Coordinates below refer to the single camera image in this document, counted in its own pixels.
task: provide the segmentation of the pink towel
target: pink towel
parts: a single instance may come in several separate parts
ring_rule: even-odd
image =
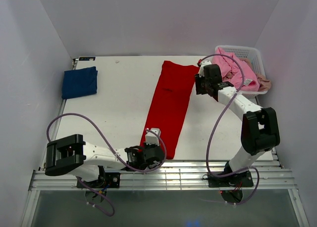
[[[239,63],[245,78],[244,86],[241,89],[242,91],[257,92],[259,90],[260,84],[257,76],[245,61],[241,61],[234,53],[227,53],[220,47],[216,50],[216,54],[228,55]],[[212,63],[219,65],[223,81],[231,82],[235,88],[238,88],[241,85],[242,74],[234,61],[227,57],[214,56],[212,58]],[[232,73],[232,78],[228,79],[228,77],[226,77],[228,73]]]

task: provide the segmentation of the brown cloth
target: brown cloth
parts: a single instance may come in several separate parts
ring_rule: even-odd
[[[248,58],[244,58],[244,57],[241,57],[239,58],[241,61],[244,61],[247,63],[247,65],[252,69],[252,64],[250,62],[250,60]],[[257,79],[258,79],[258,82],[260,84],[260,87],[259,87],[259,90],[258,92],[264,92],[264,91],[268,91],[271,86],[272,86],[272,83],[270,80],[266,79],[266,77],[260,73],[256,73],[256,76],[257,76]]]

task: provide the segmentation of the white sticker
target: white sticker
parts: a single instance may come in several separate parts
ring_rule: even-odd
[[[244,80],[243,85],[248,86],[253,80],[252,79],[246,79]]]

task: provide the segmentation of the gray wall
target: gray wall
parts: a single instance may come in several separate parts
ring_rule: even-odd
[[[262,97],[276,109],[283,165],[292,168],[311,226],[317,226],[317,0],[280,0],[256,47],[273,81]]]
[[[201,55],[254,47],[278,0],[41,0],[69,54]]]
[[[19,225],[71,59],[39,0],[0,0],[0,226]]]

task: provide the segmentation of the red cloth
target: red cloth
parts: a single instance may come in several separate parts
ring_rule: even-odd
[[[167,149],[167,159],[175,155],[178,137],[182,130],[189,97],[195,83],[196,66],[181,66],[164,61],[155,89],[145,128],[159,128]],[[145,142],[142,135],[141,146]]]

